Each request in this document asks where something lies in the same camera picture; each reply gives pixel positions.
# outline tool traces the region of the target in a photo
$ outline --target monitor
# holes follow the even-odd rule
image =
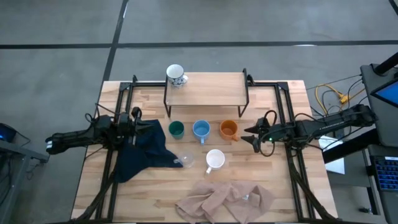
[[[371,95],[392,106],[398,107],[398,78],[373,90]]]

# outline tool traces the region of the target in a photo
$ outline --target white cup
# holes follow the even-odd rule
[[[188,77],[184,75],[184,69],[181,65],[170,65],[166,69],[166,75],[168,81],[175,87],[181,87],[188,81]]]
[[[206,174],[210,174],[211,170],[218,170],[220,169],[225,162],[225,155],[218,149],[212,149],[207,152],[206,155],[206,163],[207,163],[207,170]]]

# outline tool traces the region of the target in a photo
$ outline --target clear plastic cup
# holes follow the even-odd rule
[[[181,163],[184,168],[189,168],[193,166],[194,160],[193,160],[193,153],[192,152],[181,152],[178,154],[178,159],[174,160],[174,162],[179,162]]]

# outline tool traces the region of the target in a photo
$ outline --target keyboard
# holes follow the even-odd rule
[[[375,159],[374,164],[379,190],[398,192],[398,161]]]

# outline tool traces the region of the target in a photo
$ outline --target concrete floor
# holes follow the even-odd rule
[[[0,44],[111,43],[121,3],[0,0]],[[119,42],[398,40],[397,22],[388,0],[130,0]],[[357,75],[360,65],[381,62],[397,49],[398,45],[118,49],[109,79],[130,80],[135,74],[139,80],[163,80],[165,68],[179,63],[198,72],[246,67],[257,80],[305,80],[312,87]],[[0,50],[0,122],[30,137],[31,147],[39,152],[45,151],[44,139],[54,132],[86,128],[84,114],[94,112],[108,54],[109,49]],[[333,86],[346,92],[357,79]],[[308,97],[320,110],[313,90]],[[325,101],[337,103],[333,95]],[[24,183],[12,222],[68,220],[83,154],[83,149],[71,149],[37,168],[34,178]],[[385,222],[356,211],[369,206],[366,190],[332,183],[332,191],[340,218]]]

